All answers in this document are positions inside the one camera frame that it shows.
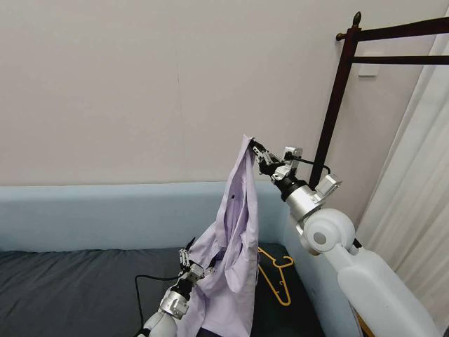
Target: white wall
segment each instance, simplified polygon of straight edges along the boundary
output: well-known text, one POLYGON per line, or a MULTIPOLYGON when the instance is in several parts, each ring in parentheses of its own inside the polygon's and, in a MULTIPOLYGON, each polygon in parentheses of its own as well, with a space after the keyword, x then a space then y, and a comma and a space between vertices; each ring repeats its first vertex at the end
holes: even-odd
MULTIPOLYGON (((0 185, 224 180, 241 134, 313 159, 337 32, 442 16, 433 1, 16 1, 0 5, 0 185)), ((366 45, 426 54, 432 37, 366 45)), ((360 215, 420 67, 353 72, 328 163, 360 215)))

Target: silver metal joint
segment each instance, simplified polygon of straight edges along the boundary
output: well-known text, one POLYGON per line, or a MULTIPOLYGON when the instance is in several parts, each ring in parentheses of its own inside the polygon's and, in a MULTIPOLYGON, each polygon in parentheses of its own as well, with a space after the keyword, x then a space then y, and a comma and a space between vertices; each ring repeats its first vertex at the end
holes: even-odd
POLYGON ((296 221, 304 220, 313 212, 318 211, 326 199, 341 185, 342 181, 334 174, 328 174, 316 186, 313 191, 309 186, 304 185, 290 194, 286 200, 290 207, 290 212, 296 221))
POLYGON ((159 309, 176 319, 181 319, 187 313, 189 306, 184 296, 176 291, 170 291, 168 296, 162 300, 159 309))

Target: rack finial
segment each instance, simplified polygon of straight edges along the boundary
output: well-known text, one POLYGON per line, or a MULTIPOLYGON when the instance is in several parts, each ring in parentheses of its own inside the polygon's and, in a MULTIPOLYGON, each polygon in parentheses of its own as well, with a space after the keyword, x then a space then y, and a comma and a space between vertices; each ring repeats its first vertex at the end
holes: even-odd
POLYGON ((354 19, 352 19, 352 25, 358 26, 360 20, 362 20, 362 13, 357 12, 356 15, 354 15, 354 19))

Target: gray fabric seat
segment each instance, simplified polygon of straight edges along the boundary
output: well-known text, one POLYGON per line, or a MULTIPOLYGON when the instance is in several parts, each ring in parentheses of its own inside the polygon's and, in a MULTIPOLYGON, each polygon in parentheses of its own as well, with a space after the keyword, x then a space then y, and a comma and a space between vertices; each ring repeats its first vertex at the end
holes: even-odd
MULTIPOLYGON (((277 244, 261 245, 276 258, 277 244)), ((261 260, 276 280, 276 270, 261 260)), ((177 249, 0 253, 0 336, 133 336, 140 325, 134 276, 171 277, 177 249)), ((256 289, 252 336, 322 336, 319 321, 293 267, 285 270, 292 305, 280 305, 265 279, 256 289)), ((155 312, 173 282, 140 280, 144 316, 155 312)), ((214 336, 201 331, 200 336, 214 336)))

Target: yellow clothes hanger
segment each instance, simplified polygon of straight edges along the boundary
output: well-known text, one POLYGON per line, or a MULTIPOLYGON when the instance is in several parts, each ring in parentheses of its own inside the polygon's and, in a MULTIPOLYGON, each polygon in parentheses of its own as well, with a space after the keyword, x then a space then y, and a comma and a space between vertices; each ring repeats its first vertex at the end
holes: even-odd
POLYGON ((264 254, 266 257, 268 257, 268 258, 272 261, 273 266, 276 267, 276 268, 278 268, 279 274, 281 274, 281 281, 279 282, 279 284, 280 284, 281 286, 283 286, 284 290, 286 291, 286 295, 287 295, 287 301, 286 301, 286 302, 284 302, 284 301, 279 297, 279 291, 277 291, 277 290, 274 288, 274 286, 273 286, 273 284, 271 283, 271 281, 269 280, 267 274, 266 274, 265 271, 262 269, 262 267, 260 267, 260 265, 259 265, 259 270, 260 270, 260 272, 262 273, 262 275, 264 275, 265 279, 266 279, 267 282, 268 282, 269 287, 272 289, 274 295, 276 296, 276 298, 278 299, 278 301, 280 302, 280 304, 282 304, 284 307, 288 307, 288 306, 291 304, 291 299, 290 299, 290 293, 288 292, 288 287, 287 287, 287 284, 286 284, 286 279, 285 279, 285 277, 283 276, 282 269, 285 268, 285 267, 290 267, 291 265, 293 265, 293 263, 295 263, 295 261, 294 261, 290 256, 284 256, 283 258, 285 258, 286 260, 289 260, 290 262, 287 262, 287 263, 284 264, 284 265, 278 265, 278 264, 276 263, 276 259, 275 259, 273 256, 269 255, 269 254, 268 254, 266 251, 264 251, 262 248, 259 247, 258 251, 259 251, 259 253, 262 253, 262 254, 264 254))

